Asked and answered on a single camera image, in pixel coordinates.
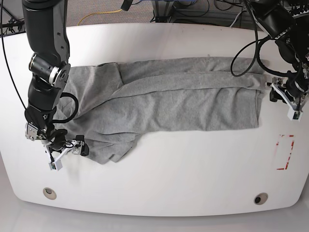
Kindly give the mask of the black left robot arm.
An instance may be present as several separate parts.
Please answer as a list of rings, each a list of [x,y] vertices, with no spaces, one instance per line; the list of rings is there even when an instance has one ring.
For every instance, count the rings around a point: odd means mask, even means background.
[[[290,100],[300,99],[309,91],[309,2],[290,0],[286,9],[281,0],[244,0],[242,4],[255,27],[260,27],[267,37],[256,43],[255,59],[267,73],[286,78],[285,95]],[[279,72],[264,65],[260,50],[273,40],[281,58],[291,64],[294,72]]]

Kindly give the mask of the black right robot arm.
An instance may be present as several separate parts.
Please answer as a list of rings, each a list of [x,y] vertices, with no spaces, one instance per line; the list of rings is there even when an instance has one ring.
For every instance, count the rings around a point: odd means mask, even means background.
[[[66,0],[24,0],[22,8],[29,45],[34,52],[29,63],[32,80],[25,110],[26,137],[41,140],[49,152],[74,148],[66,129],[55,124],[70,122],[77,114],[77,98],[64,92],[70,72],[70,44],[66,33]],[[61,98],[69,97],[75,109],[66,119],[54,119]]]

